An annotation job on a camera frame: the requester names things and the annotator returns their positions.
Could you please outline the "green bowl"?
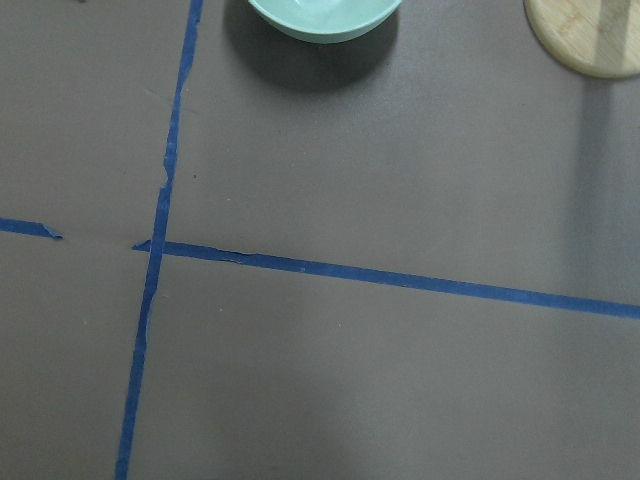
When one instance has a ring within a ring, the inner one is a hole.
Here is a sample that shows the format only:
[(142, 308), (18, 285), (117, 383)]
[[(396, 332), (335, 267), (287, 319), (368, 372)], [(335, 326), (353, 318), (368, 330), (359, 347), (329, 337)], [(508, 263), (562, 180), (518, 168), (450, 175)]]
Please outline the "green bowl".
[(401, 5), (400, 0), (249, 0), (248, 3), (281, 33), (316, 44), (361, 37), (384, 23)]

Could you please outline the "wooden mug stand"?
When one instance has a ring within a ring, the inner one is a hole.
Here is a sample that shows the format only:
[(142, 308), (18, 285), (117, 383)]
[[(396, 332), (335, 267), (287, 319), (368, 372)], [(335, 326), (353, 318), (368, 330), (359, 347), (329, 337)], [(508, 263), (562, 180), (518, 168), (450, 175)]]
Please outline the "wooden mug stand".
[(541, 46), (565, 67), (601, 79), (639, 74), (637, 1), (546, 1), (524, 3)]

